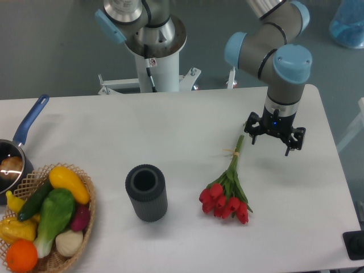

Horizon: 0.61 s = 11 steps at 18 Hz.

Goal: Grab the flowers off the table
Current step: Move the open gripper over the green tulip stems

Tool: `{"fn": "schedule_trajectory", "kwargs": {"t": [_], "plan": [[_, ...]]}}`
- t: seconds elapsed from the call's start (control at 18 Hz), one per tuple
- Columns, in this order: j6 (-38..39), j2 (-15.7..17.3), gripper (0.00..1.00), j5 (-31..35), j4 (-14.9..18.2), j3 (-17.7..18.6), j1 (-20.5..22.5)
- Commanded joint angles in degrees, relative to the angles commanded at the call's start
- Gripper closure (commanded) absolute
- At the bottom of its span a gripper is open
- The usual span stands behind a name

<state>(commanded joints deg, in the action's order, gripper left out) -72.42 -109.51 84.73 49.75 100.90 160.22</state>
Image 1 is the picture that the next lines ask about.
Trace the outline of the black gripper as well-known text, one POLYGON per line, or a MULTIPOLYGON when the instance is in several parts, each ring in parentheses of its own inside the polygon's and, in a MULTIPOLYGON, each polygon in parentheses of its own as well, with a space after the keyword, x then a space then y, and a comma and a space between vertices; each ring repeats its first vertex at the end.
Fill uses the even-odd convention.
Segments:
POLYGON ((263 115, 251 112, 245 123, 244 132, 251 137, 251 144, 255 144, 258 136, 267 134, 281 141, 287 146, 285 156, 290 151, 301 150, 305 138, 305 127, 292 127, 296 113, 281 115, 279 109, 269 110, 264 107, 263 115))

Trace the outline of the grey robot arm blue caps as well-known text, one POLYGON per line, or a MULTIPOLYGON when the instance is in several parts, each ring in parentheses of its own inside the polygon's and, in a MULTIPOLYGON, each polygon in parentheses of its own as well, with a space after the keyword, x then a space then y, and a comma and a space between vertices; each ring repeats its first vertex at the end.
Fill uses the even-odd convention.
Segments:
MULTIPOLYGON (((293 126, 312 55, 292 41, 309 23, 308 9, 298 1, 250 1, 261 21, 248 35, 234 33, 226 43, 224 58, 268 86, 262 115, 251 113, 244 131, 279 138, 287 151, 300 150, 305 128, 293 126)), ((114 43, 125 44, 134 55, 140 90, 178 92, 179 53, 187 40, 182 21, 171 14, 168 1, 104 1, 95 13, 103 33, 114 43)))

